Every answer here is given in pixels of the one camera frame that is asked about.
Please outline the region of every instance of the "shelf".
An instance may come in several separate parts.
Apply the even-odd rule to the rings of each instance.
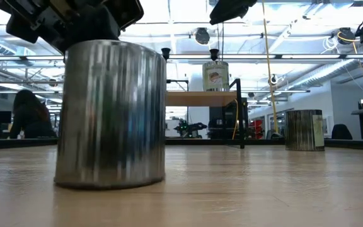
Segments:
[[[168,107],[224,107],[236,99],[236,91],[168,91]]]

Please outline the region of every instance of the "woman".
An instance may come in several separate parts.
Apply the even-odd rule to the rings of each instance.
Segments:
[[[9,137],[16,139],[21,130],[26,139],[55,137],[51,126],[49,110],[35,94],[29,90],[21,90],[13,102],[13,125]]]

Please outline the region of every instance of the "dark hair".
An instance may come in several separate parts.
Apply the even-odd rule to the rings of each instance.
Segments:
[[[35,94],[33,94],[33,92],[29,90],[21,90],[17,92],[15,100],[13,101],[13,114],[15,114],[16,111],[24,105],[36,110],[38,116],[42,120],[49,119],[49,111],[47,110],[45,105],[41,103],[35,96]]]

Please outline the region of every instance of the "computer monitor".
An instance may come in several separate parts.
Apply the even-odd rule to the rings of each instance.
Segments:
[[[10,111],[0,111],[0,124],[11,123],[12,112]]]

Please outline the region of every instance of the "silver cylinder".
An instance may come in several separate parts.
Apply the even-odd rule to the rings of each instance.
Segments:
[[[166,61],[137,44],[94,40],[66,53],[55,182],[138,187],[164,178]]]
[[[321,110],[291,110],[285,114],[285,148],[291,151],[324,151]]]
[[[229,91],[229,64],[211,61],[202,65],[204,91]]]

